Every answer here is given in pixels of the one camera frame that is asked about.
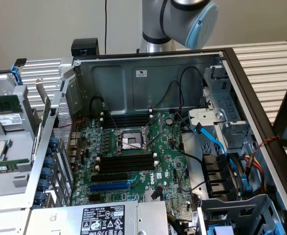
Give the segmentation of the blue expansion slot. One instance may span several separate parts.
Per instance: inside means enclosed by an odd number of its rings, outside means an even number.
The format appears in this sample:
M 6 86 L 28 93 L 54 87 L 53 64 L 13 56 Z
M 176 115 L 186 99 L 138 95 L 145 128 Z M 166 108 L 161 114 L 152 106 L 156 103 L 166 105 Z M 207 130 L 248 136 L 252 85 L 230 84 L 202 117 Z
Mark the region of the blue expansion slot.
M 129 190 L 130 188 L 131 188 L 130 182 L 114 182 L 114 183 L 91 185 L 90 191 L 98 192 L 98 191 L 112 191 L 112 190 Z

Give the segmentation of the open PC case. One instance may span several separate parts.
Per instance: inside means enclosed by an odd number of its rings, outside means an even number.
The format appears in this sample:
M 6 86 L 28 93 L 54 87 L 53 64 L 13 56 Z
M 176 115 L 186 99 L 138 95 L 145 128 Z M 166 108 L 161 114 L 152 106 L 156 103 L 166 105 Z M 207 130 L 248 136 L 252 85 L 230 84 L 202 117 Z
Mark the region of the open PC case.
M 71 137 L 83 123 L 99 119 L 104 110 L 113 115 L 169 113 L 174 116 L 174 124 L 182 136 L 182 153 L 187 158 L 191 209 L 173 213 L 166 208 L 168 235 L 202 235 L 200 207 L 203 200 L 210 199 L 202 156 L 228 154 L 223 144 L 200 123 L 193 128 L 189 120 L 190 110 L 205 106 L 203 75 L 211 66 L 226 69 L 240 103 L 240 116 L 245 116 L 251 128 L 247 152 L 239 154 L 239 161 L 253 191 L 243 193 L 241 185 L 238 201 L 267 195 L 287 234 L 287 153 L 274 131 L 274 120 L 268 118 L 259 101 L 259 90 L 250 84 L 234 51 L 227 48 L 27 60 L 19 72 L 23 85 L 28 88 L 30 106 L 39 118 L 34 163 L 25 193 L 0 196 L 0 235 L 26 235 L 33 210 L 74 206 L 71 200 L 75 177 L 70 157 L 78 155 L 79 150 Z M 36 89 L 37 79 L 43 81 L 51 101 L 44 128 L 44 103 Z M 59 139 L 59 148 L 48 146 L 50 137 Z M 45 157 L 52 157 L 55 165 L 49 188 L 43 191 L 46 201 L 36 205 L 34 196 L 39 191 Z

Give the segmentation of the long black expansion slot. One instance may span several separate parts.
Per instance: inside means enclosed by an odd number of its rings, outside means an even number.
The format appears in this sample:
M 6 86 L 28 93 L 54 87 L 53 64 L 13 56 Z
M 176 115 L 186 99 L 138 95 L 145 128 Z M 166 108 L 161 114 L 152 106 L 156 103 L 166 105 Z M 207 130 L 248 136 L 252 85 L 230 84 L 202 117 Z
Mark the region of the long black expansion slot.
M 122 173 L 112 173 L 112 174 L 96 174 L 91 176 L 92 183 L 102 183 L 102 182 L 117 182 L 117 181 L 128 181 L 128 174 L 126 172 Z

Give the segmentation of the green Dell motherboard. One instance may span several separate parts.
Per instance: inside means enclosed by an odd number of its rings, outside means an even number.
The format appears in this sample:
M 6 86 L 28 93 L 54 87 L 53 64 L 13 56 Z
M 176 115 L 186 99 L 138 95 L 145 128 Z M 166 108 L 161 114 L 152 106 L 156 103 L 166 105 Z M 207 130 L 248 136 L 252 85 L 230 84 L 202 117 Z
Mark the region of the green Dell motherboard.
M 77 146 L 78 155 L 71 155 L 75 185 L 71 203 L 74 206 L 137 201 L 156 202 L 164 201 L 166 208 L 173 213 L 191 209 L 191 194 L 187 158 L 183 155 L 182 136 L 177 124 L 167 126 L 166 118 L 174 120 L 169 113 L 162 113 L 163 125 L 153 126 L 150 130 L 151 152 L 155 162 L 155 170 L 127 172 L 128 181 L 131 184 L 129 190 L 112 190 L 91 192 L 90 186 L 111 182 L 92 183 L 91 176 L 100 174 L 95 169 L 95 164 L 102 157 L 115 157 L 113 154 L 114 132 L 119 129 L 104 129 L 98 119 L 92 119 L 83 123 L 72 134 L 71 142 Z M 101 194 L 100 202 L 90 202 L 90 194 Z

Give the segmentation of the silver metal disk bay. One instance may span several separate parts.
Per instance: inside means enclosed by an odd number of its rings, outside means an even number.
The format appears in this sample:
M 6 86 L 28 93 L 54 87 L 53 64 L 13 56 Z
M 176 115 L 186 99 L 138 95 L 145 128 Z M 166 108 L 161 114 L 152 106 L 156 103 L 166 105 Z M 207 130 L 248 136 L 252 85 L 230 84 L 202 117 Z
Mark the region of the silver metal disk bay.
M 189 111 L 193 128 L 198 123 L 216 140 L 223 144 L 228 153 L 247 152 L 251 128 L 245 116 L 240 116 L 240 103 L 232 83 L 222 66 L 211 66 L 204 71 L 206 86 L 203 89 L 205 106 Z

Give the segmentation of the black box device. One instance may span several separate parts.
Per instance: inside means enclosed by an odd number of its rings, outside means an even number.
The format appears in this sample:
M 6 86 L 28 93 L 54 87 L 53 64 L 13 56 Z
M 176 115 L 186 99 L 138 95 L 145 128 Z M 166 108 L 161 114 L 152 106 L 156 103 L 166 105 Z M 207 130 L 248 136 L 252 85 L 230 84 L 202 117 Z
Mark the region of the black box device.
M 99 55 L 98 38 L 74 39 L 71 45 L 72 56 L 97 56 Z

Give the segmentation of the thin metal locking lever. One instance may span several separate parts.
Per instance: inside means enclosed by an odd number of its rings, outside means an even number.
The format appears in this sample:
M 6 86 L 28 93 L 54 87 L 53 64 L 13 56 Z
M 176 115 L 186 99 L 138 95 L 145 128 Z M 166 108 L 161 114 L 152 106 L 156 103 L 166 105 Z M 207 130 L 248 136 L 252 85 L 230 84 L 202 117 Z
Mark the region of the thin metal locking lever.
M 122 150 L 144 149 L 140 142 L 136 142 L 135 138 L 123 138 L 121 140 L 117 139 L 117 142 L 120 144 Z

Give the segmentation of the black fan duct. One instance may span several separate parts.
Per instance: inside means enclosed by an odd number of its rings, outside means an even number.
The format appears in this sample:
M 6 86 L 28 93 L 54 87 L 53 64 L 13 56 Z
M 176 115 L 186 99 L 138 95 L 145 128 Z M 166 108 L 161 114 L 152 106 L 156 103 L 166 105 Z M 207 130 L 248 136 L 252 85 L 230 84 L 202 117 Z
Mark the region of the black fan duct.
M 204 153 L 202 156 L 204 181 L 210 199 L 224 202 L 238 201 L 243 167 L 238 153 L 214 155 Z

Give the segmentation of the silver power supply with label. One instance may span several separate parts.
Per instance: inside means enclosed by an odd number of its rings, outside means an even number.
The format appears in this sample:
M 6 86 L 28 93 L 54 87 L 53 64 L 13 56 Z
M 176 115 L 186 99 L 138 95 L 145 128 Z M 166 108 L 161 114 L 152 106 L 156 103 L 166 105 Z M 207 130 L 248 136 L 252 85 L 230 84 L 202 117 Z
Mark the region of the silver power supply with label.
M 164 202 L 137 201 L 36 209 L 26 235 L 168 235 Z

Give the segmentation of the blue disk carrier bracket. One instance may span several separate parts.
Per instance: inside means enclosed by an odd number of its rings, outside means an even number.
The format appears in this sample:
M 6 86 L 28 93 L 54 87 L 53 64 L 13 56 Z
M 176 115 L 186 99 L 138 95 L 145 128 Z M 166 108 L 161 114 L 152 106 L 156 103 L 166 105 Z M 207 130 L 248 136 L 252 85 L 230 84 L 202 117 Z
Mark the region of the blue disk carrier bracket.
M 22 78 L 19 72 L 20 66 L 23 66 L 23 64 L 15 63 L 9 70 L 0 70 L 0 74 L 12 74 L 17 82 L 17 85 L 23 85 Z

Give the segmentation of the silver hard disk white label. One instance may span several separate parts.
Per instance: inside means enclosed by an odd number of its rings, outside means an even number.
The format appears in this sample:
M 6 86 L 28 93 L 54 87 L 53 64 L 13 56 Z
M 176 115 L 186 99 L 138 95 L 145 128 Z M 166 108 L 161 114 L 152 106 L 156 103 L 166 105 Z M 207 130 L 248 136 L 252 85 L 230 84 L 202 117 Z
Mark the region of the silver hard disk white label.
M 0 74 L 0 96 L 12 95 L 17 85 L 16 79 L 11 73 Z M 0 115 L 0 123 L 5 131 L 22 130 L 20 114 Z

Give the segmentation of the dark grey drive cage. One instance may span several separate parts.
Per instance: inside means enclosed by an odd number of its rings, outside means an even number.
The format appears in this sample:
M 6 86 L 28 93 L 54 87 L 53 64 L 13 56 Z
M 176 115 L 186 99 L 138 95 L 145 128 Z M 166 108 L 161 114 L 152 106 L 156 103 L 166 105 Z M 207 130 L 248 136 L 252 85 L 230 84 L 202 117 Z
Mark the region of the dark grey drive cage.
M 200 209 L 202 235 L 287 235 L 265 194 L 233 202 L 203 200 Z

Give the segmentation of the CPU socket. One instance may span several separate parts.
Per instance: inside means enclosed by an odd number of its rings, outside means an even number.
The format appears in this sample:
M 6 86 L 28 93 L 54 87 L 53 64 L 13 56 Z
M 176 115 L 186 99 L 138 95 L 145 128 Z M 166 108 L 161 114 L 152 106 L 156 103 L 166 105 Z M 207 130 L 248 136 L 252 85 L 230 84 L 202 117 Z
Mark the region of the CPU socket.
M 113 154 L 130 156 L 150 153 L 150 130 L 148 127 L 132 127 L 117 129 L 114 132 Z

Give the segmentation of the grey parts rack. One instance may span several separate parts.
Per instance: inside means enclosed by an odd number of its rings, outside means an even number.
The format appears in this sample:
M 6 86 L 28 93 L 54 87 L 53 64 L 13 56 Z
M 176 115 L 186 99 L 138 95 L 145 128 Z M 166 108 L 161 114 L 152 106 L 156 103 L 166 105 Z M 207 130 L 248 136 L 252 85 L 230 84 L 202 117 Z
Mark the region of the grey parts rack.
M 0 162 L 28 159 L 29 163 L 18 164 L 18 171 L 0 173 L 0 196 L 25 193 L 34 163 L 34 148 L 39 127 L 37 112 L 31 108 L 27 97 L 27 86 L 16 86 L 13 95 L 18 97 L 22 106 L 22 113 L 18 114 L 21 116 L 23 129 L 5 131 L 0 123 L 0 141 L 7 141 Z

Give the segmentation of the green graphics card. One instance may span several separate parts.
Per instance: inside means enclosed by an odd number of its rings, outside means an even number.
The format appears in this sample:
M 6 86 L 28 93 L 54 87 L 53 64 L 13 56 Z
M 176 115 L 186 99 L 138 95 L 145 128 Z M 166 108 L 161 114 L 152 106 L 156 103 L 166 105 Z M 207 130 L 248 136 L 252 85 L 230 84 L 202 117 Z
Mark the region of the green graphics card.
M 45 127 L 46 121 L 49 116 L 51 101 L 47 95 L 47 92 L 44 88 L 43 81 L 41 79 L 36 80 L 36 89 L 44 103 L 43 115 L 42 115 L 42 128 Z

